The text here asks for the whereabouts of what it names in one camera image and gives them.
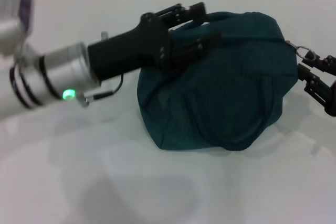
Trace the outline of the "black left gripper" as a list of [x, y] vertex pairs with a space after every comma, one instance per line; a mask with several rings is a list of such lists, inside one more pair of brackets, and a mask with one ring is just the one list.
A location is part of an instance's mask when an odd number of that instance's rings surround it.
[[154, 15], [142, 15], [134, 29], [87, 47], [90, 68], [99, 81], [105, 81], [144, 67], [158, 67], [163, 72], [187, 67], [220, 47], [222, 36], [215, 34], [171, 46], [169, 28], [205, 19], [203, 2], [189, 9], [176, 4]]

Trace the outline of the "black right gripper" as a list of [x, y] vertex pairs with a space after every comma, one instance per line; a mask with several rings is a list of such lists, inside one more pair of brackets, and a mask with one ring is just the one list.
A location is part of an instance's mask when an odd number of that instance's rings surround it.
[[[336, 58], [331, 55], [321, 59], [320, 56], [307, 52], [302, 62], [322, 72], [336, 75]], [[324, 107], [326, 114], [335, 117], [336, 81], [331, 86], [327, 86], [310, 69], [301, 64], [298, 64], [298, 79], [306, 81], [305, 92]]]

